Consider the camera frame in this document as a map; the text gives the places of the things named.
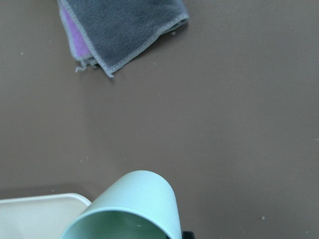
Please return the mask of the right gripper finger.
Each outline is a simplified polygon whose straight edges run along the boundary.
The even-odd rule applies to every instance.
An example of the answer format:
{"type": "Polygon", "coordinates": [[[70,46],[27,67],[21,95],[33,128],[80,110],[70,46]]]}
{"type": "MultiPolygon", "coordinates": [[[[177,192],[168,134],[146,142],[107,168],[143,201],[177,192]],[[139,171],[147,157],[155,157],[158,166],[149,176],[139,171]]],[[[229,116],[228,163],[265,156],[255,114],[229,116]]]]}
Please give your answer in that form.
{"type": "Polygon", "coordinates": [[[194,233],[192,231],[183,231],[182,239],[194,239],[194,233]]]}

